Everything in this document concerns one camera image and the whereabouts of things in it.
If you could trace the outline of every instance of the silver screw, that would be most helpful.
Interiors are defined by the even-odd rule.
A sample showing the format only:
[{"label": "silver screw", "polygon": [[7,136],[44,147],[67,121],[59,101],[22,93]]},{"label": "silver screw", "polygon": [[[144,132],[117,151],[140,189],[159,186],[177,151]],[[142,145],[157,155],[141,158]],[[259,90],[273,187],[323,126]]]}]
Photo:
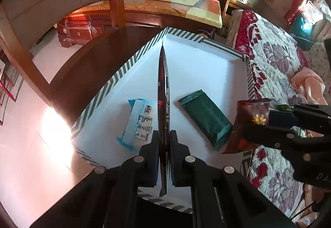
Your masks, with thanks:
[{"label": "silver screw", "polygon": [[234,168],[231,165],[224,167],[224,171],[228,174],[234,173]]},{"label": "silver screw", "polygon": [[102,174],[103,172],[105,172],[105,167],[104,166],[97,166],[95,169],[94,169],[94,172],[96,172],[97,174]]},{"label": "silver screw", "polygon": [[144,157],[143,156],[136,156],[135,158],[133,158],[133,160],[136,162],[136,163],[142,163],[144,161]]},{"label": "silver screw", "polygon": [[187,161],[188,163],[194,163],[195,162],[195,157],[188,155],[185,157],[185,161]]},{"label": "silver screw", "polygon": [[289,139],[292,139],[292,138],[294,138],[294,135],[291,134],[291,133],[287,133],[287,134],[286,134],[286,137],[289,138]]},{"label": "silver screw", "polygon": [[309,161],[312,159],[312,157],[310,156],[309,153],[306,153],[306,154],[303,156],[303,159],[304,159],[306,162],[309,162]]}]

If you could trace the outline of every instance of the nutrition label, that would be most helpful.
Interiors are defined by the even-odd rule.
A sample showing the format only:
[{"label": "nutrition label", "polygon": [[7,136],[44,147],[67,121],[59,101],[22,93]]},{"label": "nutrition label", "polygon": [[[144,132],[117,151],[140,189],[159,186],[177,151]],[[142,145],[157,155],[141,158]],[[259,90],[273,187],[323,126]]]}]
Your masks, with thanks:
[{"label": "nutrition label", "polygon": [[148,141],[148,136],[152,132],[152,120],[151,117],[139,115],[138,117],[138,128],[134,138],[143,141]]}]

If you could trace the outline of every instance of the blue snack package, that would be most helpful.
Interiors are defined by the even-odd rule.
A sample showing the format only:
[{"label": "blue snack package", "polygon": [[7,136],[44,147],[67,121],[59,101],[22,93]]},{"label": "blue snack package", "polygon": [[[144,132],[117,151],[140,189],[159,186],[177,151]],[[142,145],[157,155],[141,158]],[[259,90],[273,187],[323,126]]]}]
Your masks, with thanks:
[{"label": "blue snack package", "polygon": [[158,130],[158,107],[156,101],[146,99],[129,100],[131,114],[122,137],[117,138],[124,147],[139,153],[141,146],[152,141],[154,130]]}]

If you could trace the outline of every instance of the tiled floor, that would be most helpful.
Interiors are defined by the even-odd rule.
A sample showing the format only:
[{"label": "tiled floor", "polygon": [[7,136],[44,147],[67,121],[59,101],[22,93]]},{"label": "tiled floor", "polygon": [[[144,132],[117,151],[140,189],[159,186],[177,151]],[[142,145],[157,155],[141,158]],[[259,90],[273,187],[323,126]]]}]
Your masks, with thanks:
[{"label": "tiled floor", "polygon": [[[62,48],[56,30],[31,51],[50,82],[80,46]],[[17,79],[13,92],[21,82]],[[91,167],[72,149],[70,128],[23,82],[16,102],[0,109],[0,201],[18,228],[29,227]]]}]

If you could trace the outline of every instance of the peach cloth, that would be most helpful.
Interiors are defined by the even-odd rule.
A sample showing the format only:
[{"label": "peach cloth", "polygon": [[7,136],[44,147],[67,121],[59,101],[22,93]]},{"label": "peach cloth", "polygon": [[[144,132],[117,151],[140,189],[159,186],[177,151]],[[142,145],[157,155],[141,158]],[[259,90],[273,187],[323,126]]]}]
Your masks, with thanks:
[{"label": "peach cloth", "polygon": [[291,85],[298,94],[303,95],[308,104],[327,105],[323,97],[325,84],[322,79],[309,68],[304,67],[291,78]]}]

